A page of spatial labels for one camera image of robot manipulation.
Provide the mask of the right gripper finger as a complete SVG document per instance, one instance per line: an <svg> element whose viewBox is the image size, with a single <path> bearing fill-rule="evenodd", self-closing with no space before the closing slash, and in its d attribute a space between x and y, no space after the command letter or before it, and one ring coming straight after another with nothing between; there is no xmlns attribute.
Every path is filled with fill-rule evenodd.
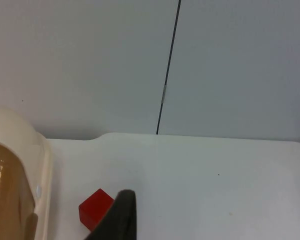
<svg viewBox="0 0 300 240"><path fill-rule="evenodd" d="M85 240L136 240L137 199L131 189L123 189Z"/></svg>

